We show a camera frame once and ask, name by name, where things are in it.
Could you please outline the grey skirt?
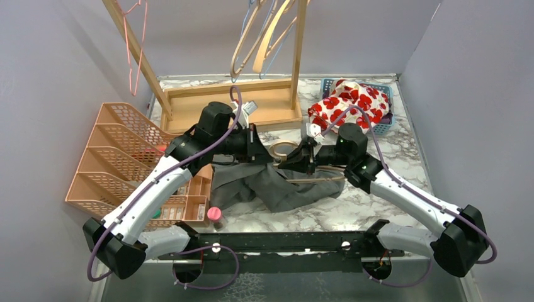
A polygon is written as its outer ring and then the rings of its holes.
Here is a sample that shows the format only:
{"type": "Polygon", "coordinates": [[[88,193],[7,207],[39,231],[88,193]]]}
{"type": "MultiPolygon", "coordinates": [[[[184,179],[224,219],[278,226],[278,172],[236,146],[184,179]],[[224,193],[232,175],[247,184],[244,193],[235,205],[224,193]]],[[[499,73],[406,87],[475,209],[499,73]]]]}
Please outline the grey skirt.
{"type": "Polygon", "coordinates": [[[294,210],[341,195],[345,178],[334,171],[312,175],[281,170],[272,164],[214,165],[210,206],[225,210],[260,199],[272,213],[294,210]]]}

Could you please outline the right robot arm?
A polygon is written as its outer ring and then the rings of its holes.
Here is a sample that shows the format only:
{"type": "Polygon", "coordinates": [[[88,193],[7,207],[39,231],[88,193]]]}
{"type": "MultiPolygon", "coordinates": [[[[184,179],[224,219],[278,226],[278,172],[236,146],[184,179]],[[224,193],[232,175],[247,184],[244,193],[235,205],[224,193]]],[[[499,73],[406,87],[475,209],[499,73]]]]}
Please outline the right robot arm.
{"type": "Polygon", "coordinates": [[[312,174],[320,166],[341,166],[353,187],[392,203],[426,227],[375,223],[372,234],[363,239],[368,254],[378,256],[397,249],[424,255],[455,277],[466,276],[482,263],[480,258],[491,245],[479,209],[470,204],[461,208],[407,182],[368,153],[368,138],[357,124],[343,124],[334,145],[321,144],[320,131],[319,126],[310,125],[279,168],[312,174]]]}

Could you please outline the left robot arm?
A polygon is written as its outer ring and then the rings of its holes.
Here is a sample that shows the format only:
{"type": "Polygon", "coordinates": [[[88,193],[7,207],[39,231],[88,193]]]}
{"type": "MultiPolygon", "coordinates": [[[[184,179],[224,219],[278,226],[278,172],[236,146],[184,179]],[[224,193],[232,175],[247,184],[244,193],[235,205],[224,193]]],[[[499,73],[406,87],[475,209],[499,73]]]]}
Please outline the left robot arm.
{"type": "Polygon", "coordinates": [[[87,267],[90,281],[93,262],[104,263],[111,273],[126,279],[149,259],[176,252],[193,257],[198,242],[175,223],[163,230],[145,232],[148,222],[163,204],[199,171],[211,164],[215,155],[231,155],[239,162],[265,164],[272,157],[261,143],[256,126],[249,121],[258,106],[254,101],[231,105],[209,103],[198,123],[171,140],[154,170],[133,193],[102,220],[90,218],[82,227],[91,256],[87,267]]]}

